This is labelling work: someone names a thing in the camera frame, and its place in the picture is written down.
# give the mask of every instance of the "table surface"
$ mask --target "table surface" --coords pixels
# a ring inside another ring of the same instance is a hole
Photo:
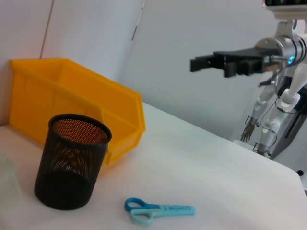
[[[141,230],[124,210],[129,197],[193,205],[195,216],[160,217],[152,230],[302,230],[307,199],[299,176],[265,157],[144,104],[138,148],[100,173],[90,202],[74,211],[42,205],[33,189],[42,146],[10,126],[0,151],[17,165],[22,203],[1,230]]]

